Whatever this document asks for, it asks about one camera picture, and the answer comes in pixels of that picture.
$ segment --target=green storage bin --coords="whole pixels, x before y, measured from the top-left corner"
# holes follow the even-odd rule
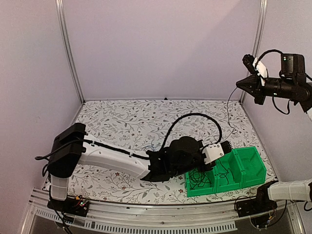
[[[263,184],[267,169],[255,147],[239,148],[233,150],[244,170],[243,188]]]
[[[198,176],[205,176],[203,182],[199,184],[196,183],[196,180],[193,180],[193,178],[196,179]],[[199,172],[197,169],[185,173],[185,188],[187,191],[187,197],[215,194],[217,183],[218,180],[216,168],[213,168],[211,171],[204,173]]]
[[[194,173],[195,178],[203,176],[197,169],[185,174],[187,197],[228,192],[265,182],[267,169],[255,147],[234,149],[215,162],[212,171],[204,172],[210,183],[195,184],[190,179],[191,173]]]
[[[241,189],[243,187],[245,173],[234,151],[217,159],[215,163],[218,180],[217,193]]]

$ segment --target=table surface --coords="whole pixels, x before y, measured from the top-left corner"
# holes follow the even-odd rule
[[[111,100],[88,101],[76,122],[86,124],[87,132],[97,138],[133,150],[159,150],[163,139],[178,117],[187,113],[207,114],[221,125],[223,139],[234,148],[255,146],[267,168],[266,182],[276,175],[241,105],[230,101],[207,100]],[[181,136],[202,139],[204,144],[218,138],[215,124],[203,117],[188,117],[173,129],[167,143]],[[49,187],[47,181],[44,190]],[[90,165],[77,165],[69,182],[69,195],[93,200],[135,204],[192,204],[234,200],[254,196],[258,186],[206,196],[187,197],[184,176],[167,182],[141,181],[128,174]]]

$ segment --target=white wall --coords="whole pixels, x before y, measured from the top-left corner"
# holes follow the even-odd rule
[[[268,12],[260,53],[279,49],[284,53],[303,54],[306,72],[312,74],[312,4],[310,0],[272,0]],[[271,77],[278,77],[279,54],[263,59]],[[286,111],[287,101],[276,98],[277,106]],[[291,106],[291,114],[283,115],[274,109],[271,98],[264,106],[247,97],[245,108],[260,135],[280,180],[312,178],[312,122],[301,107]],[[312,213],[301,209],[307,233],[312,233]]]
[[[1,1],[0,233],[16,234],[53,139],[79,102],[70,76],[55,2]]]
[[[227,99],[246,75],[260,0],[67,0],[86,99]],[[233,96],[239,98],[239,92]]]

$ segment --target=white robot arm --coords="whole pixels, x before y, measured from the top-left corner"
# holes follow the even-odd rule
[[[266,67],[260,60],[268,53],[280,54],[280,78],[270,78]],[[279,50],[268,50],[259,58],[245,55],[243,63],[251,75],[236,83],[237,87],[254,97],[254,102],[263,105],[266,96],[287,98],[296,105],[300,103],[303,111],[312,120],[312,79],[305,72],[304,57],[299,54],[284,54]],[[276,200],[312,200],[312,179],[293,182],[272,181],[260,186],[255,199],[235,203],[235,209],[242,216],[252,215],[275,208]]]
[[[228,141],[204,147],[201,141],[183,136],[157,152],[134,151],[100,141],[85,133],[84,124],[76,123],[56,137],[54,149],[56,152],[50,156],[47,166],[51,176],[51,198],[65,201],[69,177],[77,163],[108,168],[141,180],[158,182],[194,168],[211,170],[215,166],[215,160],[229,153],[232,148]]]

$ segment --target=enclosure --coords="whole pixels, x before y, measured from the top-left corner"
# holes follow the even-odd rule
[[[256,105],[234,91],[249,75],[245,54],[302,54],[312,74],[311,12],[308,0],[2,1],[0,233],[63,233],[46,208],[49,182],[34,157],[51,152],[54,137],[75,122],[101,140],[157,150],[176,118],[205,113],[234,148],[257,148],[266,182],[312,178],[312,123],[300,105],[283,115],[269,98]],[[279,55],[262,61],[278,77]],[[276,104],[284,109],[287,100]],[[193,117],[168,140],[209,143],[216,135],[212,123]],[[72,232],[258,233],[233,209],[257,186],[190,198],[183,181],[149,184],[78,165],[68,193],[87,195],[97,211],[77,217]],[[264,232],[304,229],[312,232],[311,214],[291,203],[280,225]]]

